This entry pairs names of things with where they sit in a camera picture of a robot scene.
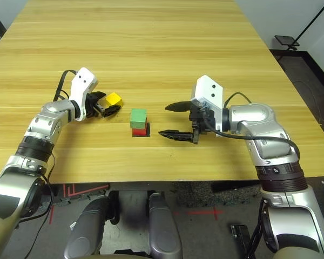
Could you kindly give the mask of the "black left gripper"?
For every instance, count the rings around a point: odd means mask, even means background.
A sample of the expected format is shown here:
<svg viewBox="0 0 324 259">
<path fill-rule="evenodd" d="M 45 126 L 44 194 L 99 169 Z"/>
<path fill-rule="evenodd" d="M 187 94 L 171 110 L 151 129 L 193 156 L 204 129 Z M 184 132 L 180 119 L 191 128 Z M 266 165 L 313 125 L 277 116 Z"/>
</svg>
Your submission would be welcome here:
<svg viewBox="0 0 324 259">
<path fill-rule="evenodd" d="M 85 100 L 86 117 L 97 117 L 102 118 L 110 117 L 115 115 L 121 109 L 120 105 L 111 105 L 108 108 L 103 108 L 98 102 L 101 98 L 105 97 L 106 94 L 101 91 L 88 93 Z"/>
</svg>

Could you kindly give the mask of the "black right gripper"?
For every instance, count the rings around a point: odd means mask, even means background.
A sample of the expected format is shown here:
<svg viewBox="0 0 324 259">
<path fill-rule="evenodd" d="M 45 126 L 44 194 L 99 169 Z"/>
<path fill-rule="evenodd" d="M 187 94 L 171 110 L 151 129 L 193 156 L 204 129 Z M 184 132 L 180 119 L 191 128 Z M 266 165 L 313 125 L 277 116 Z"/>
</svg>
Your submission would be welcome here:
<svg viewBox="0 0 324 259">
<path fill-rule="evenodd" d="M 192 104 L 190 101 L 180 101 L 169 104 L 165 107 L 165 110 L 172 112 L 186 112 L 190 110 L 189 120 L 192 122 L 193 129 L 193 132 L 183 132 L 171 129 L 159 131 L 158 133 L 165 138 L 197 144 L 201 134 L 211 132 L 205 123 L 206 121 L 215 128 L 214 112 L 207 108 L 205 111 L 207 120 L 204 120 L 204 111 L 200 107 Z"/>
</svg>

